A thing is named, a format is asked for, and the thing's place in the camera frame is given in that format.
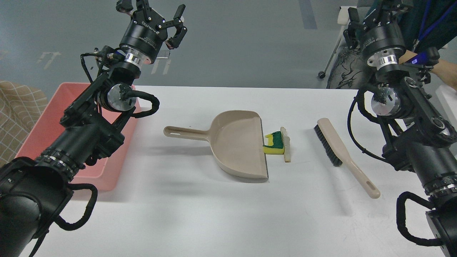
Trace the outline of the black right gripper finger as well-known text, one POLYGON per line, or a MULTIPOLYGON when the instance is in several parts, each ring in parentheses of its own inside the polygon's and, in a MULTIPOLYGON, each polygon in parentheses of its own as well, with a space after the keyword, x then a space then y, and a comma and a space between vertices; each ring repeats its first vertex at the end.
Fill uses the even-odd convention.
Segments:
POLYGON ((349 23, 347 28, 343 31, 346 46, 350 50, 356 50, 359 46, 359 40, 357 38, 357 31, 361 28, 361 22, 359 13, 356 7, 348 8, 349 23))
POLYGON ((376 0, 370 11, 370 23, 388 24, 396 16, 409 12, 413 8, 412 0, 376 0))

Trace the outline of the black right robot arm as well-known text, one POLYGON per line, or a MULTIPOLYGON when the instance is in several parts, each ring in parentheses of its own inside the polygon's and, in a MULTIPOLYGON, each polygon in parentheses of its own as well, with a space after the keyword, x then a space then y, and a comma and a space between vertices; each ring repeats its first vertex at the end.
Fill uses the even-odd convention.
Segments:
POLYGON ((376 68, 374 83, 356 95, 359 111, 379 124, 386 144, 380 160, 395 170, 414 172, 428 199, 403 192, 396 203, 396 223, 407 240, 425 247, 440 247, 447 257, 456 256, 456 158, 450 146, 456 130, 429 102, 422 86, 438 64, 435 47, 420 52, 403 64, 406 47, 397 16, 413 8, 411 0, 381 0, 360 21, 355 7, 348 8, 348 28, 343 35, 349 49, 358 48, 368 66, 376 68), (418 238, 406 227, 407 200, 428 209, 434 239, 418 238))

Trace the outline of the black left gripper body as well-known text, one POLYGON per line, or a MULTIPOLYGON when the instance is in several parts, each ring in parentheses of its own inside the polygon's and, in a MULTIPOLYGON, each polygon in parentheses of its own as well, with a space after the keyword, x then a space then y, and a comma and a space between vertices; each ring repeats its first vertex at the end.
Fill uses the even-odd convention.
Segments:
POLYGON ((144 9, 134 11, 119 47, 123 51, 127 51, 128 47, 135 49, 147 57, 147 65, 153 64, 167 39, 166 29, 158 28, 158 25, 163 26, 164 21, 165 18, 152 8, 147 12, 144 9))

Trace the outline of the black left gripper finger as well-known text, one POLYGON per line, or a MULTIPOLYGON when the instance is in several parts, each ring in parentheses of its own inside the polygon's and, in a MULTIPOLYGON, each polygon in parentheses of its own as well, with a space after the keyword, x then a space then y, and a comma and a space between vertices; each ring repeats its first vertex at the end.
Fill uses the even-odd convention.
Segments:
MULTIPOLYGON (((150 16, 151 8, 148 0, 136 0, 136 11, 141 12, 144 16, 150 16)), ((129 16, 133 15, 134 7, 132 5, 132 0, 118 0, 116 2, 116 11, 120 13, 125 13, 129 16)))
POLYGON ((173 16, 173 20, 167 22, 167 27, 176 28, 176 33, 174 34, 174 36, 170 37, 166 41, 168 49, 178 48, 182 40, 184 39, 185 34, 187 33, 187 27, 184 26, 184 20, 182 18, 185 8, 185 4, 179 5, 175 15, 173 16))

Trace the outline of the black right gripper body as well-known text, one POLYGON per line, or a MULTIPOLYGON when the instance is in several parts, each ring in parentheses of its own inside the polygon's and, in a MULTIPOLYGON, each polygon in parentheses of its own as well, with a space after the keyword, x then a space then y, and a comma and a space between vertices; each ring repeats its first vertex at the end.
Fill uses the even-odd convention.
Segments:
POLYGON ((405 53, 398 20, 395 16, 365 17, 360 38, 361 57, 368 66, 398 65, 405 53))

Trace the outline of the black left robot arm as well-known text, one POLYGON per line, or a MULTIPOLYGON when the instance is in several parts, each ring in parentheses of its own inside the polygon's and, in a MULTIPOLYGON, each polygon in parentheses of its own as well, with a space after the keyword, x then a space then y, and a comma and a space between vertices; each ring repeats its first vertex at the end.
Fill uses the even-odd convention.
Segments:
POLYGON ((134 90, 143 65, 153 64, 161 46, 176 49, 187 28, 179 5, 166 21, 147 0, 120 0, 116 10, 130 16, 118 48, 80 55, 89 86, 64 110, 64 131, 36 159, 18 157, 1 168, 1 256, 18 257, 33 239, 34 256, 52 224, 66 231, 89 220, 98 190, 72 184, 79 170, 110 157, 123 144, 130 118, 155 114, 160 101, 134 90))

